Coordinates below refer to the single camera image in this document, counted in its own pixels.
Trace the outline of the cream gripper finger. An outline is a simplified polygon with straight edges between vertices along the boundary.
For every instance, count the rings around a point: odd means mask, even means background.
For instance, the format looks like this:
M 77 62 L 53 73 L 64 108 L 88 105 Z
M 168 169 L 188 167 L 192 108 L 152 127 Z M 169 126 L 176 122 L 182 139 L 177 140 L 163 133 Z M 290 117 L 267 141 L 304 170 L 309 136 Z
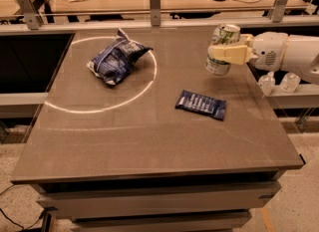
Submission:
M 251 34 L 241 34 L 239 44 L 251 47 L 253 45 L 254 36 Z
M 207 53 L 211 59 L 235 65 L 248 63 L 253 54 L 252 49 L 247 45 L 211 45 Z

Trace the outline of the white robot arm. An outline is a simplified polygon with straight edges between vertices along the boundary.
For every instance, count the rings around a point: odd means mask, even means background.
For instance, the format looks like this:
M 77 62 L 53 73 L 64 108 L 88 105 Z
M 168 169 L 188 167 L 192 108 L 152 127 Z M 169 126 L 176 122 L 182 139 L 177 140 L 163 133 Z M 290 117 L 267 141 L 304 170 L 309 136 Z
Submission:
M 207 54 L 218 62 L 250 63 L 258 70 L 289 72 L 307 83 L 319 84 L 318 37 L 277 32 L 243 34 L 239 42 L 211 45 Z

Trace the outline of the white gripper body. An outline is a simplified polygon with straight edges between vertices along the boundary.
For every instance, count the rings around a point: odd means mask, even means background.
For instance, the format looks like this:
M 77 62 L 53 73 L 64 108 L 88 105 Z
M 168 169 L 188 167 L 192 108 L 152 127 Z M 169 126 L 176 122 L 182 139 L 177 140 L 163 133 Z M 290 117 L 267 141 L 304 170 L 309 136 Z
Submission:
M 265 32 L 253 38 L 253 55 L 249 63 L 258 70 L 276 72 L 280 69 L 288 35 Z

